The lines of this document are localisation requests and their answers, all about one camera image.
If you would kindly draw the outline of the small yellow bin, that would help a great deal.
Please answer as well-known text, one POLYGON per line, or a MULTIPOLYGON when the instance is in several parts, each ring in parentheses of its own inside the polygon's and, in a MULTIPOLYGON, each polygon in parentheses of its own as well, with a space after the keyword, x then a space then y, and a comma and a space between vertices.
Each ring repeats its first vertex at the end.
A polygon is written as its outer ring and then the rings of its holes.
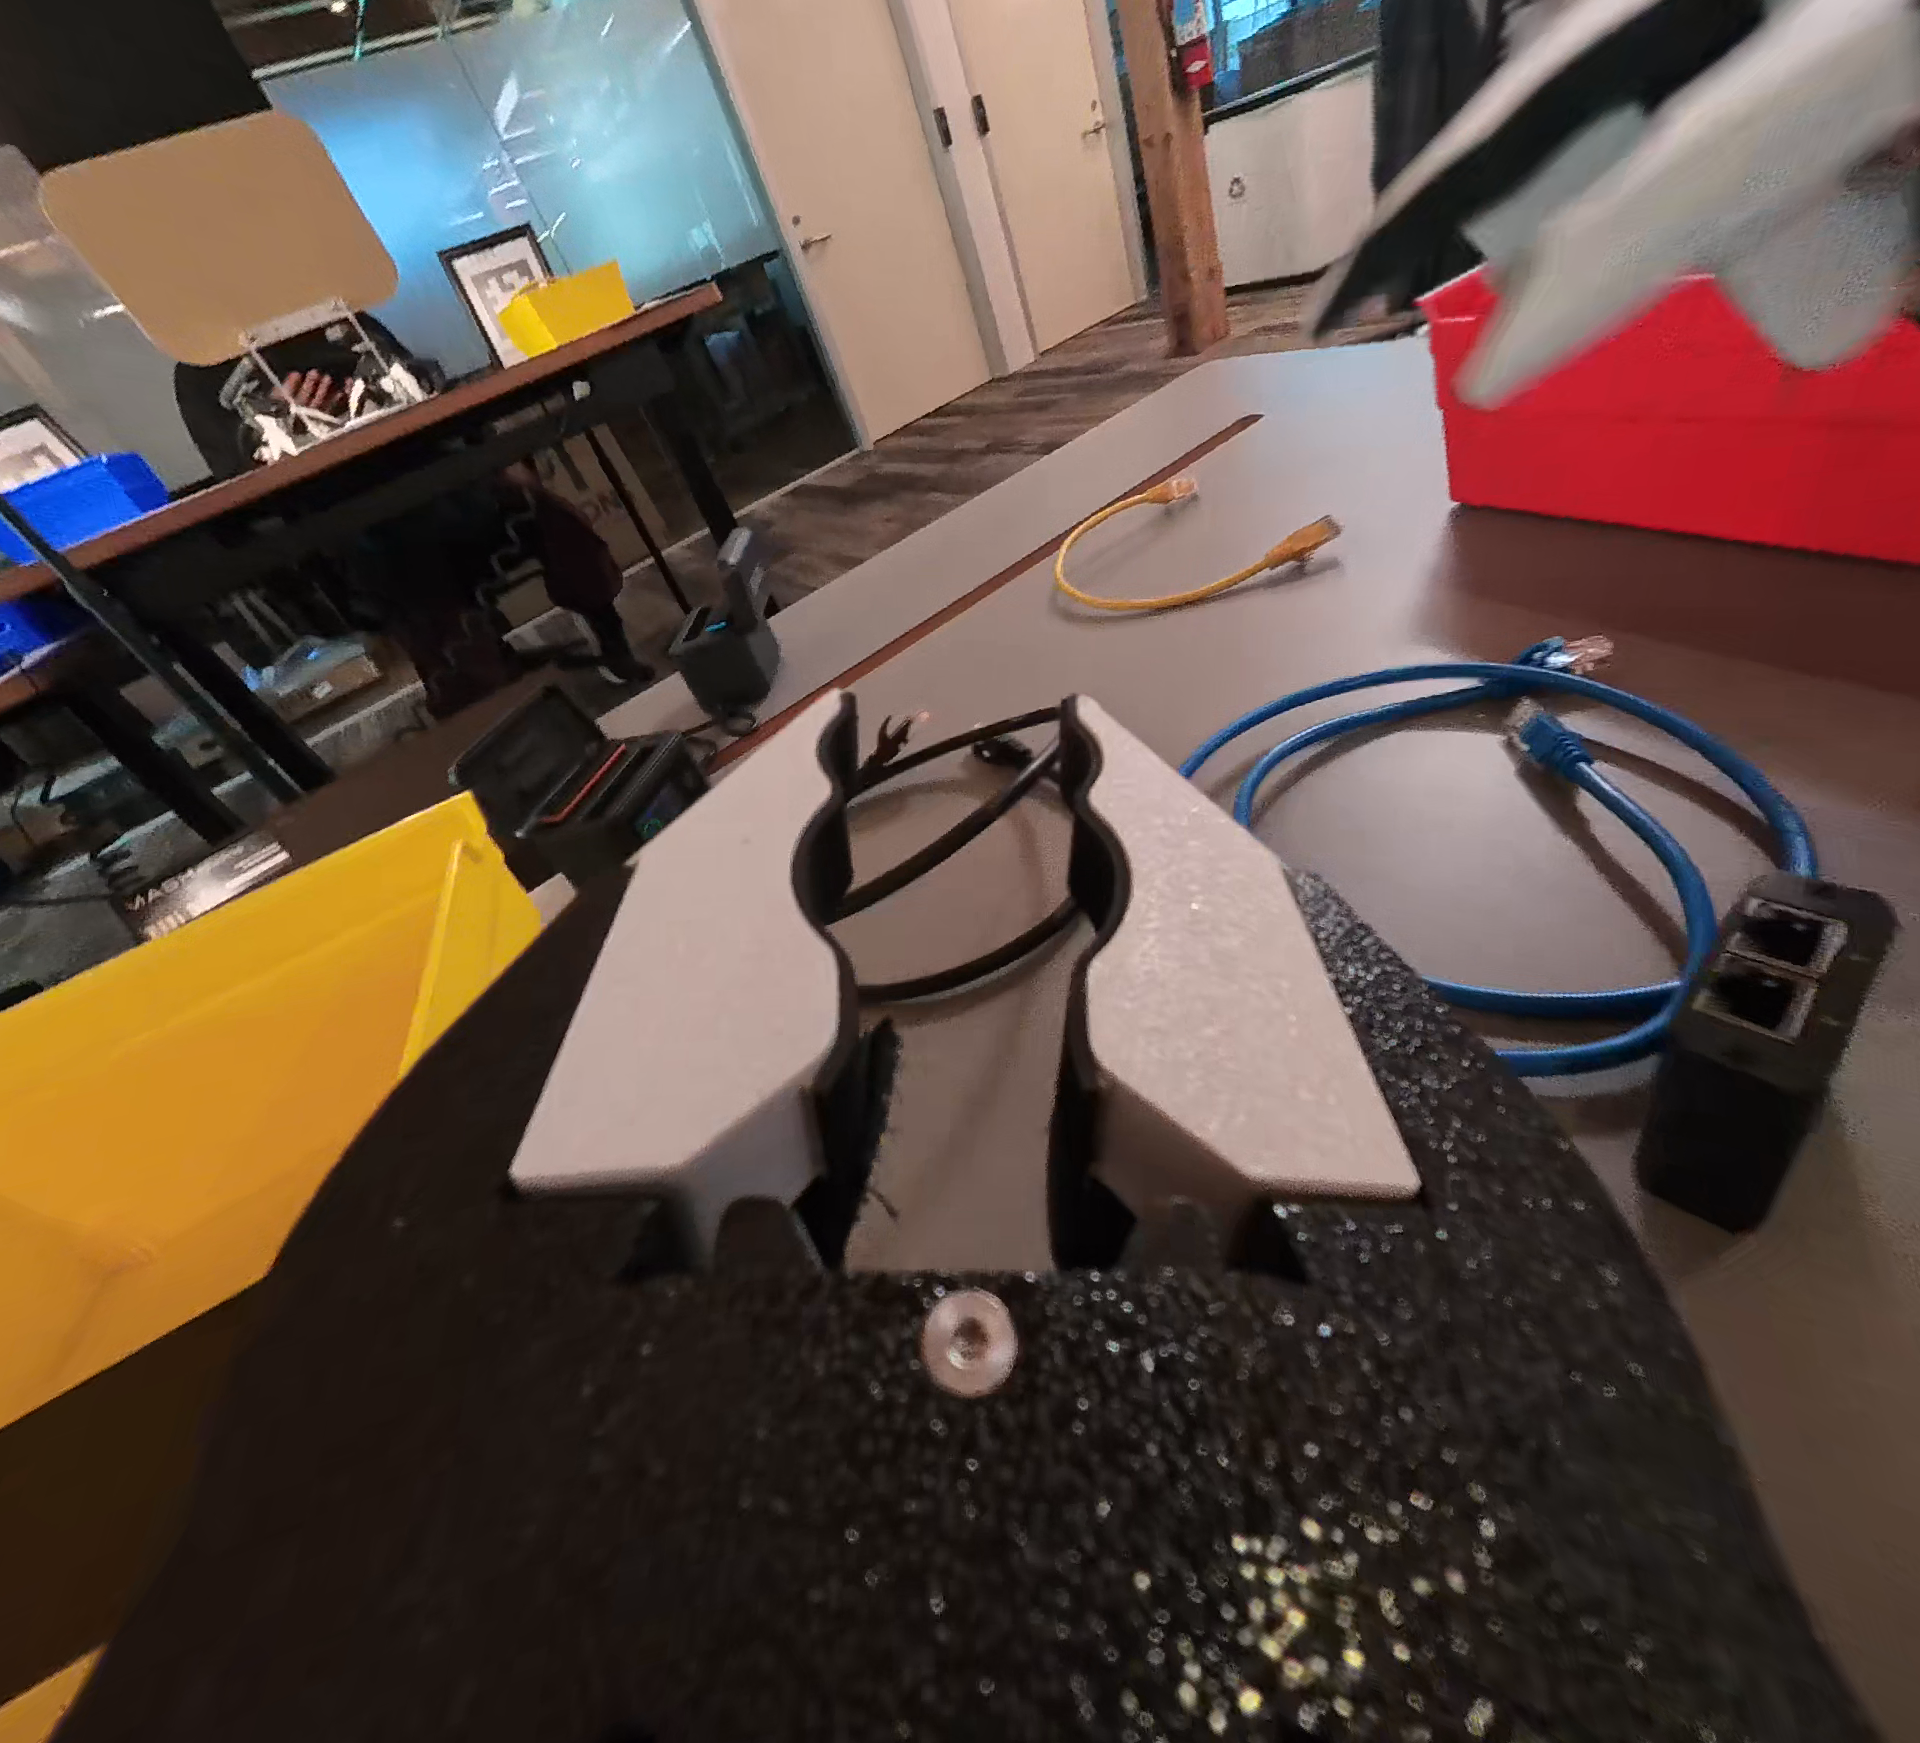
POLYGON ((531 284, 496 311, 502 335, 529 360, 548 356, 636 314, 621 266, 602 262, 531 284))

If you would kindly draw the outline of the dark hanging jacket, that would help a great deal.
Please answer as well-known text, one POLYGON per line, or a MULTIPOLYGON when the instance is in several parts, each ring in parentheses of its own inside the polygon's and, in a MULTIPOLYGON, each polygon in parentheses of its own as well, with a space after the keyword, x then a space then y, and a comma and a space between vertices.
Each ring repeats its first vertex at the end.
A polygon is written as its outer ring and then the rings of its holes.
POLYGON ((1379 0, 1374 191, 1446 130, 1487 75, 1491 0, 1379 0))

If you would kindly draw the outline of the wooden post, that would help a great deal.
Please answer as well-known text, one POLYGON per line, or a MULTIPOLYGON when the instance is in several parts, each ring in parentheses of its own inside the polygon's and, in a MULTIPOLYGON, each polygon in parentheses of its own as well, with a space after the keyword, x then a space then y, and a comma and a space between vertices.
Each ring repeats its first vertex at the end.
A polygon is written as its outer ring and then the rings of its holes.
POLYGON ((1197 358, 1230 334, 1201 90, 1177 40, 1179 0, 1117 0, 1127 88, 1154 238, 1168 343, 1197 358))

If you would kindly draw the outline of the framed tag print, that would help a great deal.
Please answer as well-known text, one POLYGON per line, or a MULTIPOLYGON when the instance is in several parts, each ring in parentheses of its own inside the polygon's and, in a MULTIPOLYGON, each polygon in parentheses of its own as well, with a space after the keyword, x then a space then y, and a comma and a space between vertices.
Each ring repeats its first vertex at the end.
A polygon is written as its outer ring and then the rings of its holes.
POLYGON ((86 458, 85 445, 37 405, 2 411, 2 496, 61 476, 86 458))
POLYGON ((438 251, 449 284, 479 330, 492 366, 513 367, 527 361, 527 354, 506 332, 500 315, 508 303, 531 287, 554 277, 537 231, 519 225, 491 236, 438 251))

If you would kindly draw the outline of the black hard case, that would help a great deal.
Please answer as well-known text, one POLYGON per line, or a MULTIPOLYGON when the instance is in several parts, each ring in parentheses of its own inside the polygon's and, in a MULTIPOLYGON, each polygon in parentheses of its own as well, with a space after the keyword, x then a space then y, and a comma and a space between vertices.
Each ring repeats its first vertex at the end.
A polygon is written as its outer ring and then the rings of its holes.
POLYGON ((556 684, 492 722, 449 780, 513 864, 577 889, 629 866, 709 789, 686 733, 611 737, 556 684))

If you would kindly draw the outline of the large yellow bin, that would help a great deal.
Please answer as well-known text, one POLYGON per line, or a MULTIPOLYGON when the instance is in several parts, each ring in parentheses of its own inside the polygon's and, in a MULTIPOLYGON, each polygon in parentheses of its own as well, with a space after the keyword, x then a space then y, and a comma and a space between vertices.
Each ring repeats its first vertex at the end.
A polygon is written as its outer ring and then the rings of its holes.
POLYGON ((5 1739, 51 1735, 172 1538, 324 1177, 539 934, 456 796, 5 1013, 5 1739))

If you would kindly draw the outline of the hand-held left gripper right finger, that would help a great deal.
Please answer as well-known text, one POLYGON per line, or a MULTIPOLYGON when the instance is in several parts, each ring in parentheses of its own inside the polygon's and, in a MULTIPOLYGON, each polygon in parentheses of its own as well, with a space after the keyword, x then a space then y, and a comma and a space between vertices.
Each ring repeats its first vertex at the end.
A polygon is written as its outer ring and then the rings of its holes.
POLYGON ((1233 1266, 1294 1203, 1416 1203, 1423 1180, 1285 876, 1233 816, 1085 694, 1060 705, 1069 976, 1051 1251, 1114 1267, 1169 1204, 1233 1266))

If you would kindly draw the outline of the black battery charger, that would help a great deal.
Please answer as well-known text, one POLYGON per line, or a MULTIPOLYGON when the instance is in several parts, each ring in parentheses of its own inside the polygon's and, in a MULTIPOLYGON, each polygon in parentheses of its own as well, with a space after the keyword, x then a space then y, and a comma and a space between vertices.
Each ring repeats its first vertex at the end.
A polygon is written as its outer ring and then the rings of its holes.
POLYGON ((671 662, 712 722, 753 726, 781 670, 769 565, 763 534, 735 527, 717 553, 720 602, 694 610, 668 646, 671 662))

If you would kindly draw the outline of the tan board on clear stand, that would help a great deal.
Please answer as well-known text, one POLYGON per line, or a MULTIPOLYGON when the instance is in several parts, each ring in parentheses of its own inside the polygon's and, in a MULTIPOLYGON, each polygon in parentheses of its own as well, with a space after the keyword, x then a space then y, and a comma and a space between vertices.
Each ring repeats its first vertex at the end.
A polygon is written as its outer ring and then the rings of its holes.
POLYGON ((319 135, 267 109, 48 172, 52 231, 180 367, 210 372, 248 466, 434 396, 376 327, 398 268, 319 135))

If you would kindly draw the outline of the black cardboard box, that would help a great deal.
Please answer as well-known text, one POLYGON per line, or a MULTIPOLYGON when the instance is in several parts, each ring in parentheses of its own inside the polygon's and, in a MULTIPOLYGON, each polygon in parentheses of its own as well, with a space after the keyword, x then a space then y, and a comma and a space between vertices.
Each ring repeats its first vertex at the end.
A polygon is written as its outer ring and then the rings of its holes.
POLYGON ((248 836, 112 901, 137 939, 153 942, 251 893, 293 869, 289 851, 270 836, 248 836))

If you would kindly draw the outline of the red bin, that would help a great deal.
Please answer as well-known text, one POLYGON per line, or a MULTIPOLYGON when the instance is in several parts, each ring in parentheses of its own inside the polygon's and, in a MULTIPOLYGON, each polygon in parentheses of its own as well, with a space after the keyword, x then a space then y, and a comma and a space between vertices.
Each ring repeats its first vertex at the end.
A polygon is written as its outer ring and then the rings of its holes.
POLYGON ((1691 277, 1498 409, 1461 394, 1495 292, 1421 299, 1458 506, 1919 565, 1919 327, 1832 369, 1777 360, 1691 277))

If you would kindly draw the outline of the shallow blue bin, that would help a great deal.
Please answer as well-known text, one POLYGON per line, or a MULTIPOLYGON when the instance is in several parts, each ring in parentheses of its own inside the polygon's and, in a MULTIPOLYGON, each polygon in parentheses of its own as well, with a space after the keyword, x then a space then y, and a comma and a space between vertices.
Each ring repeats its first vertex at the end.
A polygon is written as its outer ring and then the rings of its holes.
POLYGON ((2 557, 10 565, 37 561, 13 517, 58 553, 122 528, 165 508, 168 486, 138 453, 100 453, 2 494, 2 557))

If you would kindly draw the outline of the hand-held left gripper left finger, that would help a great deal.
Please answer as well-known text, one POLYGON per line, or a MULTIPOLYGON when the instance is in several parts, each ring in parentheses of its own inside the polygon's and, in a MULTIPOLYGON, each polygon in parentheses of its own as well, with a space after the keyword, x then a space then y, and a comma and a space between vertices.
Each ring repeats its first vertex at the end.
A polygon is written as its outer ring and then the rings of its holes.
POLYGON ((511 1162, 523 1198, 663 1203, 700 1266, 775 1203, 846 1266, 887 1105, 851 961, 855 699, 825 690, 633 861, 511 1162))

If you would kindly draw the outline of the white door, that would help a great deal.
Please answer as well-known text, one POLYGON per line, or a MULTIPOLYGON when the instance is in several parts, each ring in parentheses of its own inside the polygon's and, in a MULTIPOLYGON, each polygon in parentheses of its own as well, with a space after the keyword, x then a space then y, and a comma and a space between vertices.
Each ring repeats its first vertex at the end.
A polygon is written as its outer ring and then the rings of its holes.
POLYGON ((1104 0, 949 0, 1037 354, 1145 293, 1104 0))
POLYGON ((988 378, 889 0, 694 0, 855 441, 988 378))

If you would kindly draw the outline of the wood-edged table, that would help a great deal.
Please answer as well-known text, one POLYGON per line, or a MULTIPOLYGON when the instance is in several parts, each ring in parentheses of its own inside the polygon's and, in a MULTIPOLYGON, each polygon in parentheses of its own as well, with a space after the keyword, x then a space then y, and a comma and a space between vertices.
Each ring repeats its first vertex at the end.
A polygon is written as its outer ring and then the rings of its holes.
POLYGON ((2 599, 61 590, 160 677, 279 800, 333 782, 321 757, 191 637, 192 619, 275 571, 344 549, 356 534, 561 448, 623 411, 663 405, 663 444, 716 540, 735 525, 686 417, 667 350, 722 303, 714 280, 653 302, 580 340, 470 375, 443 394, 344 430, 54 561, 5 569, 2 599))

